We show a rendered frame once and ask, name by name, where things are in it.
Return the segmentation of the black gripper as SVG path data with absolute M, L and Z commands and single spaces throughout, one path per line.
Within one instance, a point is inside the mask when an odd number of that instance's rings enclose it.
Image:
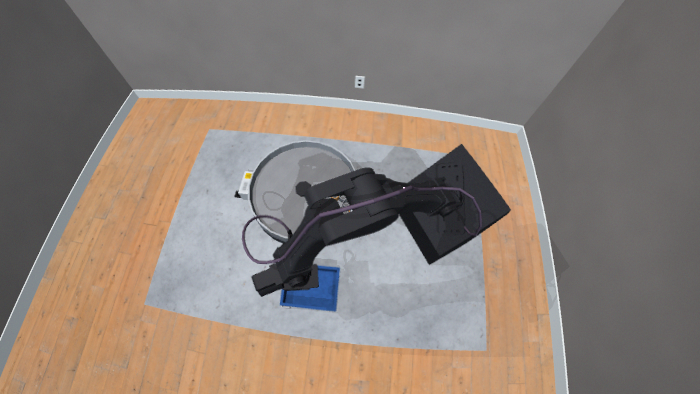
M 300 285 L 295 288 L 291 288 L 289 284 L 284 284 L 284 288 L 282 288 L 285 291 L 298 291 L 298 290 L 309 290 L 310 288 L 318 288 L 319 287 L 319 281 L 318 281 L 318 266 L 317 264 L 312 265 L 312 270 L 311 270 L 311 276 L 308 273 L 307 278 L 306 278 L 306 283 L 303 285 Z M 308 288 L 308 289 L 303 289 L 303 288 Z

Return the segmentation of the blue open crate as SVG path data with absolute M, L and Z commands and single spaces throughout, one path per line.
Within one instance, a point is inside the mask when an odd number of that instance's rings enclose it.
M 280 305 L 316 310 L 336 311 L 339 274 L 340 270 L 338 267 L 318 265 L 319 287 L 310 288 L 309 290 L 298 291 L 282 290 Z

